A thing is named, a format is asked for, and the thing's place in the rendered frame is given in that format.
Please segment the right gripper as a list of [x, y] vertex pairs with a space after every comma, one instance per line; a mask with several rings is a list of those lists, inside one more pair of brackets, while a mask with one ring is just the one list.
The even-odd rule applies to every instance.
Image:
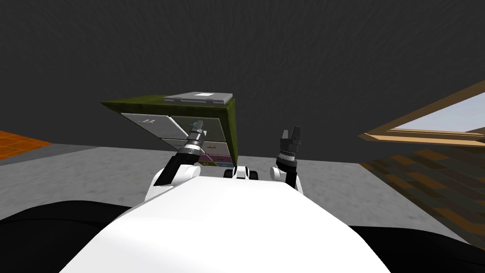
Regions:
[[289, 138], [288, 130], [284, 130], [279, 142], [281, 152], [296, 154], [301, 145], [301, 127], [295, 126], [293, 128], [291, 138]]

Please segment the wooden framed window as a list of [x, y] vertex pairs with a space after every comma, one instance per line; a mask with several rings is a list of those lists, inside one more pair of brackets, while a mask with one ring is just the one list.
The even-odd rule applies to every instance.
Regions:
[[485, 147], [485, 80], [359, 137], [378, 142]]

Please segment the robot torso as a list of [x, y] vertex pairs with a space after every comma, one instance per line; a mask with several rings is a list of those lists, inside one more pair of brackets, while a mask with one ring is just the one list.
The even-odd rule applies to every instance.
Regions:
[[390, 273], [284, 182], [196, 176], [128, 210], [60, 273]]

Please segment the pale grey drawer front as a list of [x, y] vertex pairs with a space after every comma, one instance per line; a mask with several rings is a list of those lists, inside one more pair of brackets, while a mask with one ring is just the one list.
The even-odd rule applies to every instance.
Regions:
[[[133, 113], [121, 114], [158, 138], [186, 139], [188, 137], [187, 133], [169, 116]], [[154, 119], [155, 122], [153, 124], [139, 123], [139, 121], [146, 119]]]

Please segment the grey laptop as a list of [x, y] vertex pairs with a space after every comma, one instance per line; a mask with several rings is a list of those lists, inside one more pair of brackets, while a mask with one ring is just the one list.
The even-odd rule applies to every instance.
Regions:
[[172, 104], [194, 104], [223, 106], [232, 98], [231, 93], [218, 92], [189, 92], [171, 96], [165, 96], [163, 100]]

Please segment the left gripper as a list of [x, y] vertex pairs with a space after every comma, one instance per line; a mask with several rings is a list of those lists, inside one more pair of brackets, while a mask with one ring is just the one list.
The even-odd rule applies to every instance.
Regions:
[[197, 121], [197, 124], [193, 126], [193, 128], [188, 133], [188, 141], [197, 142], [198, 145], [203, 145], [206, 131], [203, 130], [203, 127], [200, 125], [203, 121]]

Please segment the pink drawer front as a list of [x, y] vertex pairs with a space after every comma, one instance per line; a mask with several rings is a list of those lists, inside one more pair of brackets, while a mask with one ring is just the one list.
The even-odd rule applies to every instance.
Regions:
[[232, 159], [229, 155], [211, 155], [211, 154], [201, 154], [199, 161], [204, 162], [217, 162], [217, 163], [232, 163]]

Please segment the dark grey drawer front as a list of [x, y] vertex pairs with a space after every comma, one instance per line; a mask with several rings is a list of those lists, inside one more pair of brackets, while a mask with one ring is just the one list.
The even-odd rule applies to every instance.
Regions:
[[225, 142], [225, 135], [221, 126], [221, 122], [218, 118], [205, 118], [205, 117], [184, 117], [184, 116], [171, 116], [174, 121], [180, 125], [180, 127], [188, 134], [193, 128], [189, 124], [203, 121], [203, 130], [206, 131], [205, 141]]

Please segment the green drawer cabinet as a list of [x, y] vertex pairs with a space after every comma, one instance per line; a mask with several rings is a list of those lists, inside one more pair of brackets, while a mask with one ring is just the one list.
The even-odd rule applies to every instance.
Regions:
[[[119, 113], [218, 118], [225, 135], [226, 143], [234, 167], [237, 165], [238, 148], [235, 119], [235, 100], [232, 97], [223, 106], [172, 104], [163, 98], [168, 95], [149, 95], [120, 100], [103, 101], [106, 108]], [[183, 147], [187, 139], [158, 138], [175, 150]]]

